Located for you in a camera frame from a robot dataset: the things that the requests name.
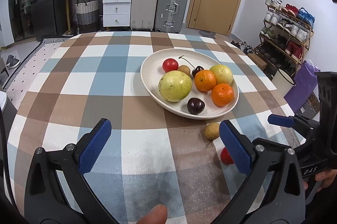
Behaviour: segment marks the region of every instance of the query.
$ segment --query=purple bag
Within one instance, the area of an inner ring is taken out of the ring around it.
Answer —
[[[294,113],[302,107],[316,87],[317,77],[315,76],[315,72],[320,72],[320,70],[313,65],[312,61],[304,61],[302,67],[295,75],[294,80],[296,85],[284,96],[284,99]]]

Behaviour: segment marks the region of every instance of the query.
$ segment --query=silver suitcase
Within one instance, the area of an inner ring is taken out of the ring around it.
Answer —
[[[187,0],[158,0],[155,28],[157,31],[179,33],[183,25]]]
[[[157,0],[131,0],[130,27],[153,30]]]

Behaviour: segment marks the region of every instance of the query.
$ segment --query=cherry stem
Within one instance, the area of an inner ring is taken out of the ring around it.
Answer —
[[[180,56],[178,59],[183,59],[183,60],[187,61],[189,64],[191,64],[187,59],[183,58],[183,56],[184,56],[184,55]]]

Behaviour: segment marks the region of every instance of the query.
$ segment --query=fruit plate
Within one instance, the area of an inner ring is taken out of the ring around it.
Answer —
[[[192,90],[189,95],[179,102],[169,102],[164,100],[164,98],[159,93],[158,83],[165,72],[162,68],[163,62],[168,58],[175,59],[180,65],[187,65],[191,71],[193,67],[185,60],[178,59],[180,56],[184,56],[191,64],[195,67],[202,66],[204,69],[210,69],[213,65],[219,64],[217,61],[208,57],[204,54],[184,49],[163,49],[153,53],[148,56],[142,63],[140,68],[140,77],[142,82],[150,94],[150,96],[166,110],[175,113],[179,116],[187,117],[195,120],[209,120],[216,117],[220,117],[229,111],[231,111],[238,102],[239,99],[239,88],[233,80],[231,86],[234,90],[234,99],[231,103],[226,106],[219,107],[216,106],[211,98],[211,91],[204,93],[196,89],[194,85],[194,79],[192,74],[190,75],[192,79]],[[199,98],[205,103],[205,109],[198,115],[192,115],[187,110],[187,102],[190,98]]]

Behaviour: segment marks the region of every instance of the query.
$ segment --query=red tomato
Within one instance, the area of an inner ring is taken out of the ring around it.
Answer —
[[[178,67],[179,64],[175,59],[167,59],[163,62],[163,69],[166,73],[169,71],[177,70]]]
[[[220,158],[224,164],[231,165],[234,163],[226,147],[221,151]]]

